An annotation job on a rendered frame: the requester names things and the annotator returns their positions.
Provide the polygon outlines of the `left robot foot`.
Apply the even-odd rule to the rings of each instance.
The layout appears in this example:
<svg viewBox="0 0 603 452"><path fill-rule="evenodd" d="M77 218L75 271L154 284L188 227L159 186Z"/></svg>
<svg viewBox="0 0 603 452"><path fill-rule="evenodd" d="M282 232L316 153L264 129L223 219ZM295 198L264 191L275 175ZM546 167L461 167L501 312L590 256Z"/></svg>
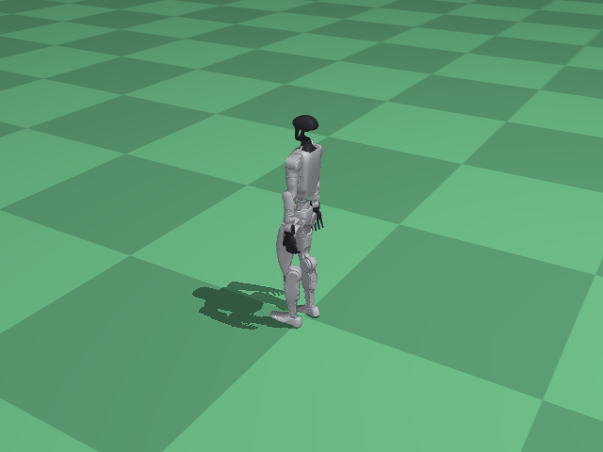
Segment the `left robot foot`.
<svg viewBox="0 0 603 452"><path fill-rule="evenodd" d="M292 316L291 318L289 317L289 312L277 312L277 311L271 311L270 316L278 321L281 321L283 323L288 323L291 324L295 327L301 327L302 326L302 318L298 315L296 315L296 318L293 319ZM295 316L293 316L295 317Z"/></svg>

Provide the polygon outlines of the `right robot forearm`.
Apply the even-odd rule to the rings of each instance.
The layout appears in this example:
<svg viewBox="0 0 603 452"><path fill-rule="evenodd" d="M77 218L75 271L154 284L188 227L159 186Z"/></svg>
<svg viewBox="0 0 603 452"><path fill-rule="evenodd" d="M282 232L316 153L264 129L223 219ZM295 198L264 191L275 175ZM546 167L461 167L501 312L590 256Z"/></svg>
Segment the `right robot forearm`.
<svg viewBox="0 0 603 452"><path fill-rule="evenodd" d="M320 180L318 179L318 185L317 185L316 193L312 197L310 197L310 200L312 202L313 208L318 208L319 207L319 203L318 203L318 200L319 200L319 195L318 195L318 193L319 193L319 187L320 187Z"/></svg>

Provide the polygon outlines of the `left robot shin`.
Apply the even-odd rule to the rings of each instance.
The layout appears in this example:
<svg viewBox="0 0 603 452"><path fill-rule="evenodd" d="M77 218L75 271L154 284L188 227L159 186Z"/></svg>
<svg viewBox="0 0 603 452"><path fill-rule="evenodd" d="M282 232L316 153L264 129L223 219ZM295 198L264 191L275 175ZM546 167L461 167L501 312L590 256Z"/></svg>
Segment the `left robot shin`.
<svg viewBox="0 0 603 452"><path fill-rule="evenodd" d="M284 276L284 274L283 274ZM300 275L296 271L289 271L284 276L284 289L285 289L285 299L287 303L287 309L289 311L289 317L293 319L296 318L297 315L297 302L300 299ZM289 310L290 309L290 310ZM293 317L295 316L295 317Z"/></svg>

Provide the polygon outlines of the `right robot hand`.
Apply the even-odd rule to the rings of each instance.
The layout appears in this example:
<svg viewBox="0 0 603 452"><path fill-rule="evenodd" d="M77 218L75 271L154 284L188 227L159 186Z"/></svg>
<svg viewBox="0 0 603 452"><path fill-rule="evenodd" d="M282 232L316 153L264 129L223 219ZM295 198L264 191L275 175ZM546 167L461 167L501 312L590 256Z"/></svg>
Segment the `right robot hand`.
<svg viewBox="0 0 603 452"><path fill-rule="evenodd" d="M319 203L319 201L318 201L318 203ZM312 202L310 202L310 205L312 206ZM320 227L319 227L319 221L318 221L318 219L320 219L320 223L321 223L322 228L324 228L324 227L323 227L322 218L321 218L321 213L320 213L319 209L320 209L320 207L318 207L318 208L313 208L313 212L317 213L317 223L318 223L318 229L320 230ZM317 225L316 225L316 223L314 224L314 226L315 226L315 230L317 230ZM311 226L311 229L312 229L312 231L313 231L313 226Z"/></svg>

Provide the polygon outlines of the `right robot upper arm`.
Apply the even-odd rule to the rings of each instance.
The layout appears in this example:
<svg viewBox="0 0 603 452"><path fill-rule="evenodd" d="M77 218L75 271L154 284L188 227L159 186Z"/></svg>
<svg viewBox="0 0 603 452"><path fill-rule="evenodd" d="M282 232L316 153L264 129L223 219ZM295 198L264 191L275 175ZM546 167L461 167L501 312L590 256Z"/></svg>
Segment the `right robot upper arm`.
<svg viewBox="0 0 603 452"><path fill-rule="evenodd" d="M313 144L316 144L316 143L313 143ZM321 155L322 155L322 153L323 153L323 147L322 147L322 145L319 145L319 144L316 144L316 145L317 145L317 146L319 147L319 149L320 149L320 161L321 161ZM319 173L320 173L320 166L319 166ZM318 176L318 178L319 178L319 176Z"/></svg>

